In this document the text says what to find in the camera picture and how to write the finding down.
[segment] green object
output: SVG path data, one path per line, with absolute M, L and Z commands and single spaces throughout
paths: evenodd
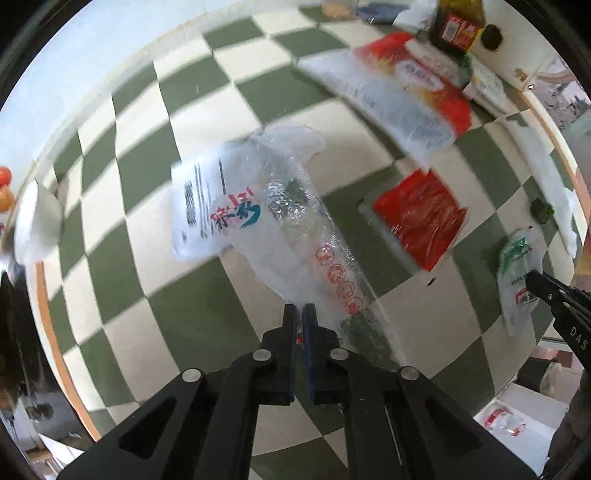
M 540 198 L 536 198 L 531 202 L 531 216 L 542 225 L 548 223 L 550 218 L 554 215 L 554 208 L 549 203 L 543 201 Z
M 524 236 L 522 236 L 516 242 L 513 242 L 509 250 L 501 253 L 501 271 L 505 273 L 509 268 L 509 265 L 511 265 L 511 262 L 523 255 L 523 253 L 527 251 L 528 247 L 529 243 L 527 242 L 527 238 Z

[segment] white wall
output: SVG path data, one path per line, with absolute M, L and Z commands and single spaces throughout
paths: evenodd
M 61 134 L 73 115 L 98 103 L 98 95 L 113 87 L 113 79 L 121 83 L 139 64 L 150 61 L 146 45 L 179 25 L 182 30 L 196 17 L 211 28 L 251 11 L 296 3 L 93 0 L 43 47 L 0 110 L 0 165 L 12 170 L 12 190 L 18 191 L 32 161 L 43 160 L 40 155 L 48 144 L 65 140 Z

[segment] brown bottle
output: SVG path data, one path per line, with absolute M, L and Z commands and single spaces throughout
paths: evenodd
M 441 51 L 461 59 L 484 26 L 482 0 L 439 0 L 429 40 Z

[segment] barcode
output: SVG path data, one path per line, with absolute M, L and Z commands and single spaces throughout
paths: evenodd
M 459 28 L 460 24 L 458 22 L 450 20 L 449 22 L 447 22 L 445 30 L 443 31 L 443 35 L 441 35 L 441 38 L 445 41 L 452 41 L 453 37 L 456 36 L 456 33 Z
M 187 204 L 187 224 L 195 226 L 197 225 L 195 198 L 193 197 L 193 185 L 190 181 L 185 183 L 185 203 Z

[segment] green floor tile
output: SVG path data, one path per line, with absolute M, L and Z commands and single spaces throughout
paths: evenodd
M 509 115 L 506 120 L 511 122 L 517 122 L 521 127 L 528 127 L 529 123 L 525 121 L 525 118 L 521 115 L 521 112 Z
M 103 173 L 106 166 L 115 158 L 115 124 L 109 128 L 92 146 L 82 162 L 82 192 Z
M 181 371 L 227 368 L 260 345 L 217 257 L 148 300 Z
M 76 340 L 74 340 L 74 335 L 72 334 L 64 292 L 61 288 L 56 293 L 56 296 L 53 297 L 53 300 L 49 302 L 49 314 L 51 315 L 51 326 L 53 332 L 56 334 L 60 353 L 66 353 L 76 344 Z
M 327 17 L 322 13 L 320 6 L 300 7 L 300 12 L 302 12 L 309 19 L 318 23 L 334 21 L 333 18 Z
M 546 252 L 542 258 L 542 272 L 549 275 L 550 277 L 554 276 L 554 267 L 552 266 L 548 252 Z
M 475 128 L 456 141 L 457 147 L 499 208 L 520 187 L 515 171 L 485 128 Z
M 263 32 L 252 21 L 252 18 L 238 20 L 204 35 L 212 50 L 262 36 Z
M 474 100 L 470 100 L 470 109 L 472 109 L 472 111 L 483 124 L 489 124 L 495 121 L 495 117 L 492 116 L 486 109 L 478 105 Z
M 556 165 L 556 168 L 558 169 L 558 173 L 560 173 L 560 178 L 562 179 L 564 186 L 570 190 L 574 190 L 573 180 L 570 178 L 569 171 L 567 170 L 566 165 L 564 164 L 564 162 L 560 158 L 558 151 L 552 150 L 552 153 L 550 153 L 550 157 L 554 161 L 554 164 Z
M 238 85 L 246 101 L 266 124 L 332 95 L 294 67 L 282 67 Z
M 319 28 L 308 28 L 277 35 L 275 40 L 298 58 L 320 53 L 321 51 L 346 47 L 339 39 Z
M 170 166 L 179 160 L 170 123 L 123 155 L 119 159 L 119 176 L 125 212 L 129 213 L 156 187 L 170 180 Z
M 107 435 L 115 428 L 115 422 L 107 410 L 90 411 L 88 414 L 102 436 Z
M 295 396 L 322 435 L 345 426 L 338 405 L 314 405 L 308 393 L 306 357 L 301 348 L 295 351 Z
M 131 307 L 144 295 L 135 272 L 125 222 L 99 243 L 88 256 L 88 265 L 103 323 Z
M 251 459 L 251 468 L 263 480 L 349 478 L 349 470 L 323 438 L 254 456 Z
M 404 158 L 404 154 L 400 151 L 396 143 L 390 138 L 390 136 L 379 126 L 373 123 L 371 120 L 368 120 L 356 110 L 352 105 L 349 105 L 352 112 L 355 114 L 359 120 L 361 120 L 367 128 L 371 130 L 371 132 L 375 135 L 375 137 L 379 140 L 379 142 L 384 146 L 386 150 L 390 153 L 393 160 L 399 160 L 400 158 Z
M 523 188 L 527 197 L 530 200 L 530 203 L 533 202 L 535 199 L 545 200 L 544 195 L 542 194 L 538 184 L 535 182 L 533 177 L 528 178 L 528 180 L 523 184 Z M 554 217 L 552 217 L 548 222 L 540 225 L 542 229 L 542 233 L 544 234 L 544 240 L 546 241 L 546 245 L 549 246 L 550 242 L 554 238 L 554 235 L 558 231 L 558 225 L 556 225 L 556 221 Z
M 495 396 L 482 337 L 431 380 L 470 415 L 475 415 Z
M 324 198 L 327 210 L 378 297 L 409 279 L 410 273 L 378 231 L 359 213 L 358 207 L 371 190 L 396 176 L 400 176 L 396 168 L 386 168 Z
M 502 82 L 503 86 L 505 87 L 505 93 L 507 94 L 507 97 L 509 97 L 509 100 L 515 104 L 520 112 L 527 110 L 529 106 L 527 103 L 525 103 L 525 100 L 523 100 L 523 96 L 519 93 L 519 91 L 515 90 L 515 88 L 513 88 L 504 80 L 502 80 Z
M 453 258 L 466 284 L 482 333 L 501 314 L 496 274 L 499 252 L 506 242 L 505 230 L 494 213 L 453 249 Z
M 550 306 L 543 301 L 539 301 L 531 313 L 531 320 L 534 323 L 535 343 L 536 345 L 542 340 L 542 337 L 548 330 L 550 323 L 552 323 L 552 311 Z
M 80 155 L 82 155 L 82 147 L 80 146 L 78 132 L 76 132 L 57 156 L 56 161 L 53 164 L 53 170 L 56 172 L 58 182 L 62 181 L 68 170 L 70 170 L 70 167 L 76 160 L 78 160 Z
M 85 253 L 82 237 L 82 212 L 80 205 L 74 208 L 64 220 L 60 240 L 60 264 L 62 278 L 66 279 L 70 269 Z
M 193 100 L 228 83 L 226 74 L 213 57 L 185 66 L 160 82 L 160 92 L 171 115 Z
M 103 330 L 99 330 L 80 345 L 80 351 L 105 406 L 111 407 L 135 400 L 121 374 L 111 344 Z
M 113 94 L 113 106 L 115 113 L 119 115 L 123 109 L 135 100 L 150 83 L 156 81 L 158 76 L 154 65 L 151 63 L 143 70 L 132 76 L 125 84 Z

